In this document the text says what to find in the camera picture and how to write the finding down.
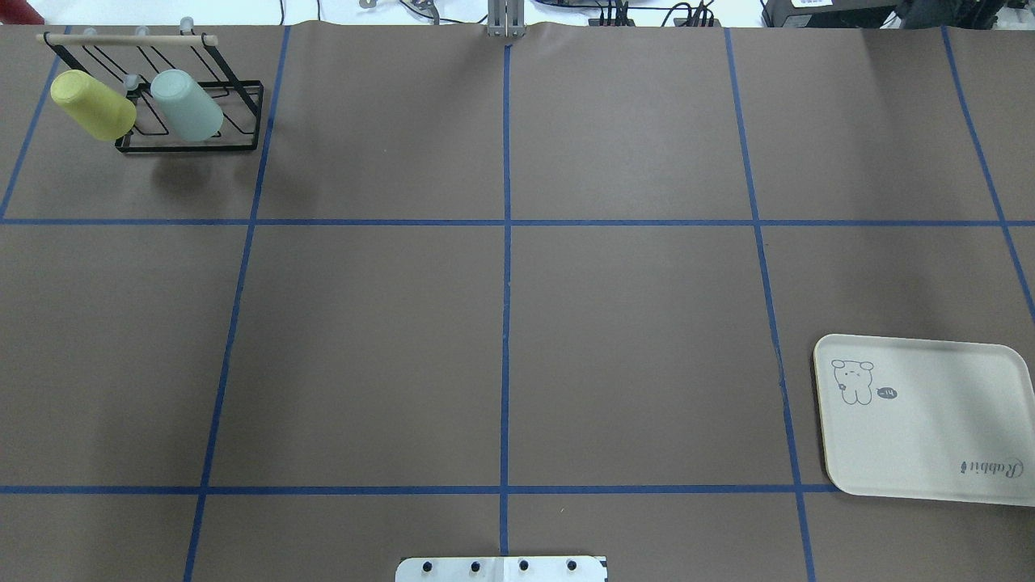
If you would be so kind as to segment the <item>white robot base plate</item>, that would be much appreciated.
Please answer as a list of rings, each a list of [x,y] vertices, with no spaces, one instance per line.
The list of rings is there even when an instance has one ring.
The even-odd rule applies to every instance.
[[[607,581],[605,557],[591,555],[412,557],[395,581]]]

